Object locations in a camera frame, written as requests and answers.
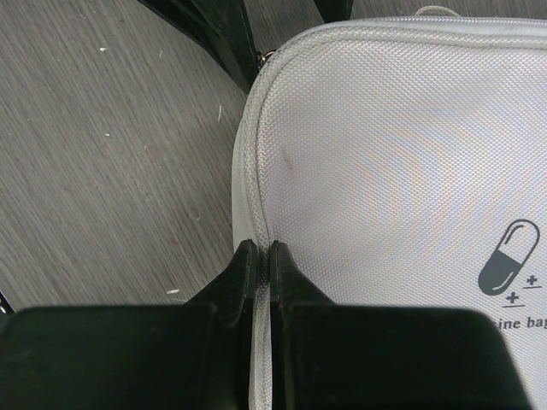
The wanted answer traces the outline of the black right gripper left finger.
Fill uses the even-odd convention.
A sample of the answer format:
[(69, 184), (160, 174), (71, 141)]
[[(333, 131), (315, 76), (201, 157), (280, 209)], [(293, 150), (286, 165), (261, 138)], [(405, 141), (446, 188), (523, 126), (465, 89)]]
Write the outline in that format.
[(4, 409), (246, 409), (258, 251), (188, 302), (34, 307), (1, 332)]

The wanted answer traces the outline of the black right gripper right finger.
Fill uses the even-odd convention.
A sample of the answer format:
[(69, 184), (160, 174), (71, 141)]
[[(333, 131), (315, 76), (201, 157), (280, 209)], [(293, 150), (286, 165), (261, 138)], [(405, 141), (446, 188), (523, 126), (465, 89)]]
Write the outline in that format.
[(275, 409), (528, 409), (500, 332), (473, 310), (338, 305), (269, 251)]

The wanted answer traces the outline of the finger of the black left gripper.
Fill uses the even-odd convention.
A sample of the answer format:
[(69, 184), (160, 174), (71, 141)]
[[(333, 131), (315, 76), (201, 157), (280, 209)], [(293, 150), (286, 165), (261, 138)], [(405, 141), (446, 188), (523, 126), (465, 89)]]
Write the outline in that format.
[(244, 92), (253, 85), (259, 60), (241, 0), (140, 0), (202, 47)]
[(353, 0), (314, 0), (324, 21), (347, 21), (351, 17)]

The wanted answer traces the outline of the grey medicine kit case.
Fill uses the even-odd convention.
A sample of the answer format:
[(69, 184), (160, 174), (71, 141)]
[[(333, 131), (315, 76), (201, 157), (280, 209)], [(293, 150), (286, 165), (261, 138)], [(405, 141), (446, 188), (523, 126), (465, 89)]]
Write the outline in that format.
[(545, 22), (431, 7), (289, 40), (240, 121), (232, 232), (335, 302), (486, 314), (545, 408)]

